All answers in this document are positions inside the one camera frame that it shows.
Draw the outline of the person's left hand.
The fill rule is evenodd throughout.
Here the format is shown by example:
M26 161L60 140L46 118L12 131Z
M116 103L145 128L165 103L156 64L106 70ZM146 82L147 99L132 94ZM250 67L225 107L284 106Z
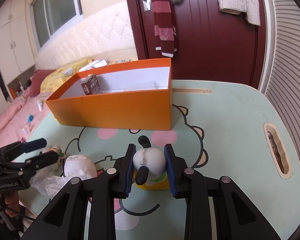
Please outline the person's left hand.
M5 192L4 193L4 199L5 199L5 204L8 207L8 210L5 210L5 212L11 218L17 217L18 212L20 211L18 192L17 191Z

